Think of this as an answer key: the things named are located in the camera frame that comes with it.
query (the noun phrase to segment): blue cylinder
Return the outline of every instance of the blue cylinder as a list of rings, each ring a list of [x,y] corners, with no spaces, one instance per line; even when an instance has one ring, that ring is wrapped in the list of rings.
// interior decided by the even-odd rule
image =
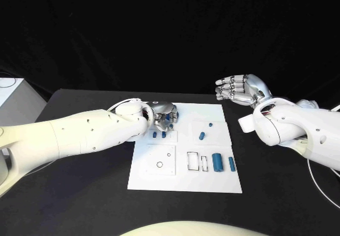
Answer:
[[[213,171],[222,172],[223,171],[223,163],[222,163],[220,153],[214,153],[211,155],[211,163],[213,163]]]
[[[206,135],[204,132],[201,132],[201,133],[200,133],[200,136],[198,136],[198,139],[200,139],[200,140],[203,140],[204,135]]]
[[[229,156],[229,165],[230,165],[230,170],[235,171],[235,164],[230,156]]]

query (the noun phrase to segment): large blue cylinder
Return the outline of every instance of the large blue cylinder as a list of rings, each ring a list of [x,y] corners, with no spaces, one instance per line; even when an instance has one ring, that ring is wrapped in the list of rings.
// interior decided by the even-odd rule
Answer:
[[[223,171],[223,163],[222,163],[220,153],[214,153],[211,155],[211,163],[213,163],[213,171],[222,172]]]

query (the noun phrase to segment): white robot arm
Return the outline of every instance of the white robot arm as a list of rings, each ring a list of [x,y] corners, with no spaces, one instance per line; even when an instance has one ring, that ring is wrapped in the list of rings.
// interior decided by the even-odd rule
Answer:
[[[294,149],[302,157],[340,171],[340,112],[320,109],[314,101],[295,104],[273,98],[255,75],[230,76],[216,85],[217,100],[230,99],[255,109],[239,119],[242,131],[255,130],[269,146]]]
[[[0,196],[44,163],[138,140],[151,125],[168,131],[175,121],[177,110],[171,103],[128,99],[106,111],[88,111],[56,120],[0,127],[0,150],[7,148],[11,165],[0,156]]]

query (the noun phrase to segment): white paper sheet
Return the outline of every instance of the white paper sheet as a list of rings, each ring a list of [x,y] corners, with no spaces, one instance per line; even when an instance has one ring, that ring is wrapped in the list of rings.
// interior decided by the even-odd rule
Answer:
[[[242,193],[237,168],[235,172],[230,172],[227,161],[227,157],[233,156],[233,153],[222,106],[216,104],[174,104],[178,110],[178,121],[173,124],[173,129],[177,131],[177,139],[174,137],[164,140],[160,138],[152,139],[154,131],[151,129],[145,137],[135,142],[126,188]],[[198,142],[198,137],[197,140],[194,138],[197,133],[200,133],[200,129],[204,129],[201,132],[207,134],[201,143]],[[174,146],[175,175],[155,175],[145,172],[144,166],[145,163],[150,163],[150,160],[147,160],[147,156],[150,156],[148,145]],[[198,171],[187,170],[187,152],[197,152],[198,154]],[[213,153],[220,153],[222,155],[223,172],[213,171]],[[207,172],[201,169],[201,156],[207,157]]]

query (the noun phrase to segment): black table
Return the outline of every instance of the black table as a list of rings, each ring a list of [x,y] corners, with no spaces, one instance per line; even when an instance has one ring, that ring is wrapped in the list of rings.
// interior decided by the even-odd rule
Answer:
[[[216,222],[268,235],[338,235],[340,210],[311,181],[305,159],[245,134],[237,118],[252,112],[214,95],[59,90],[37,118],[44,121],[108,109],[126,98],[222,103],[242,194],[126,190],[134,143],[66,157],[24,177],[0,198],[0,235],[119,235],[174,220]],[[330,169],[311,163],[327,195],[340,202]]]

